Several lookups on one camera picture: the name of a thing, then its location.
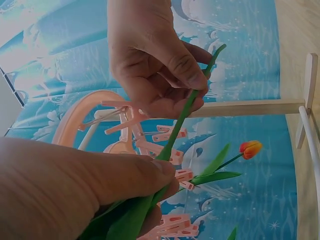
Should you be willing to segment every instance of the hand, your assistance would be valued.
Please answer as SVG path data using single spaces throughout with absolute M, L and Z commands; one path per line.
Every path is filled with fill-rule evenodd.
M 6 240 L 75 240 L 100 206 L 179 184 L 166 161 L 90 153 L 43 142 L 0 138 L 0 236 Z M 156 207 L 141 235 L 159 224 Z
M 207 78 L 197 62 L 212 55 L 179 40 L 171 0 L 108 0 L 108 47 L 113 76 L 149 117 L 176 119 L 191 90 L 200 90 L 192 111 L 202 107 Z

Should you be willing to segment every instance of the orange tulip flower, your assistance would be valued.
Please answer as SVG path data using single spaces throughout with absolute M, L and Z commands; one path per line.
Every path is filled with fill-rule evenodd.
M 257 155 L 262 147 L 262 143 L 257 140 L 248 141 L 240 145 L 239 152 L 243 154 L 244 159 L 248 160 Z

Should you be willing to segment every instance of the star print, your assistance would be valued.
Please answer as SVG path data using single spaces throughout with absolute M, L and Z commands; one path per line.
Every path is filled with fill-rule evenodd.
M 274 221 L 273 223 L 269 223 L 269 228 L 276 230 L 277 228 L 280 228 L 278 221 Z

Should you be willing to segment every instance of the blue curtain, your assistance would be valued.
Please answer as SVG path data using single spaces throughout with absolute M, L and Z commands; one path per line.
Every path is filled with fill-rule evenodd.
M 0 68 L 22 94 L 24 110 L 8 132 L 51 143 L 60 120 L 78 99 L 100 89 L 128 99 L 111 76 L 106 0 L 0 0 Z M 280 57 L 273 0 L 172 0 L 179 38 L 214 52 L 227 44 L 208 82 L 205 102 L 278 99 Z M 93 113 L 87 120 L 93 119 Z M 101 123 L 88 151 L 103 151 L 119 134 Z M 173 120 L 148 120 L 145 131 Z M 199 240 L 225 240 L 238 225 L 238 239 L 289 240 L 297 235 L 297 190 L 285 116 L 188 119 L 188 137 L 176 141 L 183 168 L 200 172 L 231 143 L 264 148 L 252 160 L 227 167 L 241 176 L 182 191 L 162 203 L 164 213 L 190 213 Z M 79 132 L 78 147 L 86 132 Z

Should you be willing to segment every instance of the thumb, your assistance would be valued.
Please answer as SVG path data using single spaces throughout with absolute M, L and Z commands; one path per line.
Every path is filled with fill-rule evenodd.
M 203 90 L 207 87 L 206 76 L 173 29 L 155 33 L 151 39 L 145 51 L 162 62 L 177 79 L 191 89 Z
M 83 162 L 87 171 L 84 177 L 100 205 L 149 196 L 177 181 L 175 168 L 168 161 L 145 155 L 91 154 L 96 157 Z

